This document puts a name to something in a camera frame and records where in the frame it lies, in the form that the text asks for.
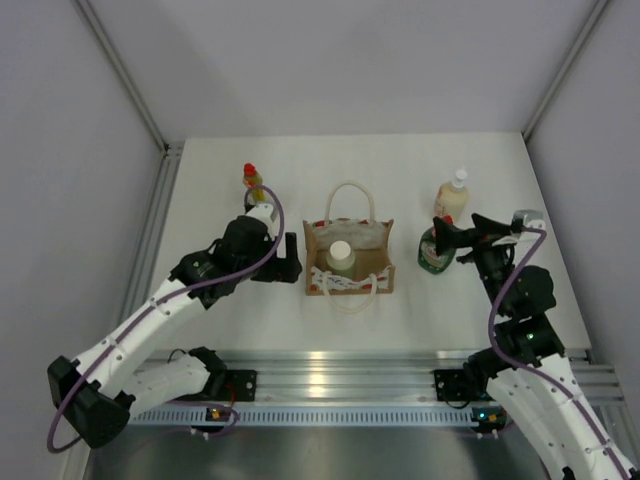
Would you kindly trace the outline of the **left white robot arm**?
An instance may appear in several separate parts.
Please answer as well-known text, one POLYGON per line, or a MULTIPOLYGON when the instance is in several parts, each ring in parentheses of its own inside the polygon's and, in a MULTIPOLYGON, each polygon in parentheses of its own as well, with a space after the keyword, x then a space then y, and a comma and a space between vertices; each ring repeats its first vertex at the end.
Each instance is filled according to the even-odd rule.
POLYGON ((56 412, 48 450, 60 450, 54 437, 62 420, 96 449, 116 438, 131 418, 159 405, 219 397, 228 382, 227 367, 206 347, 150 370, 139 368, 180 327, 233 294, 240 283, 293 284, 301 271, 296 236, 285 231, 282 213, 260 204, 232 220, 208 248, 185 255, 112 333, 75 358, 60 356, 49 365, 56 412))

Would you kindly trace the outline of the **dark bottle red cap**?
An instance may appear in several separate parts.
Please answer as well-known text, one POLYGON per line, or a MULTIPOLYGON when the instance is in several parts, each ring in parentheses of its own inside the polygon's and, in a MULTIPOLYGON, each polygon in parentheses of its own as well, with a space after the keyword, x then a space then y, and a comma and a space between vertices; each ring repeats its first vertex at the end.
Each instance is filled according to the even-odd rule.
POLYGON ((420 238, 417 260, 424 270, 432 274, 441 274, 454 260, 455 252, 455 249, 449 249, 438 254, 436 252, 435 228, 430 227, 420 238))

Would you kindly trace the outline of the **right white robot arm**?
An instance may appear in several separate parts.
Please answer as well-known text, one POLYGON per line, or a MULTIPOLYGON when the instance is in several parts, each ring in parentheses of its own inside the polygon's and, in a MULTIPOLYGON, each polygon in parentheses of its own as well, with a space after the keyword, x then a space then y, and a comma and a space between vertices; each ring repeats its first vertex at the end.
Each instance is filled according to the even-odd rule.
POLYGON ((473 398, 497 402, 552 479, 636 479, 639 469, 616 445, 573 373, 547 313, 557 305, 548 270, 531 264, 547 237, 538 211, 504 224, 479 214, 472 227, 433 220, 438 254, 457 252, 475 266, 491 302, 489 348, 463 365, 473 398))

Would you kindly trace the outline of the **small brown bottle red cap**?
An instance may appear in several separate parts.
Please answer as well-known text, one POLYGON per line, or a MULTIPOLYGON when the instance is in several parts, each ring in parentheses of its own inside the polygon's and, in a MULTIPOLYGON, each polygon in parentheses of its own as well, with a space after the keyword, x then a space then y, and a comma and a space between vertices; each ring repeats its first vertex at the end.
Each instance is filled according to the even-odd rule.
POLYGON ((252 163, 245 163, 243 167, 243 184, 247 188, 249 198, 253 203, 265 201, 265 192, 261 185, 263 179, 252 163))

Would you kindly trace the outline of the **cream pump lotion bottle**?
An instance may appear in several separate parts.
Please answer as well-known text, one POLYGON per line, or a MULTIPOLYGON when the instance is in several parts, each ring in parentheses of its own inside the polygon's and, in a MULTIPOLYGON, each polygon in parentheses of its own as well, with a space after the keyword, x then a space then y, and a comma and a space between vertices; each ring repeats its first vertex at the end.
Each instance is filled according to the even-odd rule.
POLYGON ((450 181, 439 187, 434 201, 434 215, 436 217, 449 217, 454 223, 460 219, 469 199, 467 179, 466 169, 460 168, 455 171, 450 181))

